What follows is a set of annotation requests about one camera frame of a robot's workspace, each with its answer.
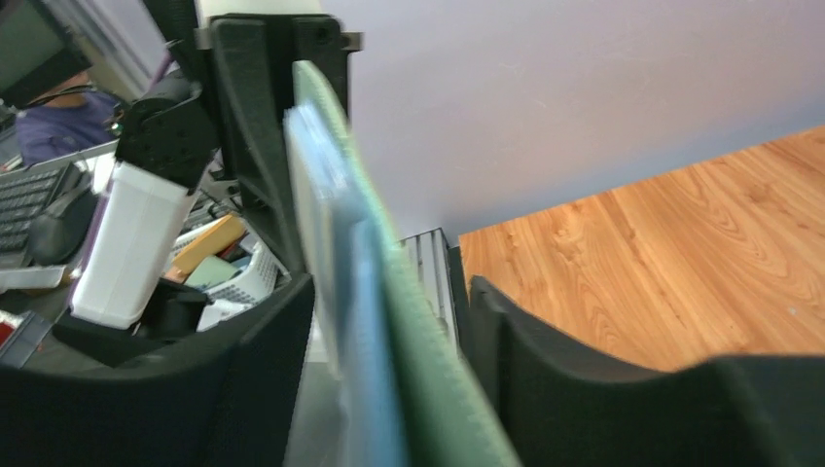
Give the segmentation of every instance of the keyboard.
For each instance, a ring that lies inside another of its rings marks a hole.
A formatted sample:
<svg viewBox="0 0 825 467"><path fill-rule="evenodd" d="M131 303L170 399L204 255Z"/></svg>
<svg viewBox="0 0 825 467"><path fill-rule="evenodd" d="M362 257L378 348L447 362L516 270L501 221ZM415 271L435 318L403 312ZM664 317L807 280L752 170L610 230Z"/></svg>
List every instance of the keyboard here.
<svg viewBox="0 0 825 467"><path fill-rule="evenodd" d="M31 221L82 177L74 163L45 163L0 176L0 269L31 263L25 253Z"/></svg>

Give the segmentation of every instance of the white wall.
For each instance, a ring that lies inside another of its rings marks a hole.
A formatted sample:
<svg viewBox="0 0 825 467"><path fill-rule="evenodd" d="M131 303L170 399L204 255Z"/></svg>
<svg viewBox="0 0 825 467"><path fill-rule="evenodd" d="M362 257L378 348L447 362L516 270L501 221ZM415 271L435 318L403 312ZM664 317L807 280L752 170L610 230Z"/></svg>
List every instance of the white wall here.
<svg viewBox="0 0 825 467"><path fill-rule="evenodd" d="M821 0L323 0L404 236L458 234L825 123Z"/></svg>

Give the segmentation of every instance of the black mouse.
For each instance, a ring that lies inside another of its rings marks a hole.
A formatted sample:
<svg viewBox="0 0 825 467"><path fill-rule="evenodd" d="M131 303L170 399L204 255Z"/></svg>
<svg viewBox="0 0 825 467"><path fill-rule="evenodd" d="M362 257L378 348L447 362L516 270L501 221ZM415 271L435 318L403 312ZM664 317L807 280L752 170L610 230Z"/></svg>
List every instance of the black mouse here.
<svg viewBox="0 0 825 467"><path fill-rule="evenodd" d="M28 231L26 250L40 266L65 265L86 239L97 196L89 184L75 187L43 209Z"/></svg>

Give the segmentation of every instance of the wood grain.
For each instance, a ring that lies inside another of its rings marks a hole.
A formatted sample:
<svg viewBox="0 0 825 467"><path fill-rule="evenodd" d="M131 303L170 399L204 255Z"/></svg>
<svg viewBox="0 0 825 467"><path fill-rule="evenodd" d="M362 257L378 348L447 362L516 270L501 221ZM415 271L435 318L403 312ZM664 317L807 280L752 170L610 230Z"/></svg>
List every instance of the wood grain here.
<svg viewBox="0 0 825 467"><path fill-rule="evenodd" d="M825 353L825 127L459 241L468 280L640 365Z"/></svg>

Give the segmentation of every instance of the plastic basket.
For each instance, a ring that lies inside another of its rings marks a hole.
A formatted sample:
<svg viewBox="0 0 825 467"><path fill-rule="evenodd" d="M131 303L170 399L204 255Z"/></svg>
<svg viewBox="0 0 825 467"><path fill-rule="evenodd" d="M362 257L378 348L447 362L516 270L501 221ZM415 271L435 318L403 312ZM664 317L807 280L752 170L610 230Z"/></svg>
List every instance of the plastic basket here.
<svg viewBox="0 0 825 467"><path fill-rule="evenodd" d="M169 263L171 264L172 258L183 247L195 241L200 234L206 232L215 222L179 236L172 253L169 255ZM248 226L246 230L255 235ZM204 292L212 300L224 299L238 304L253 305L272 293L279 273L286 275L283 265L264 243L258 240L252 249L252 259L249 266L241 274L223 284L206 289Z"/></svg>

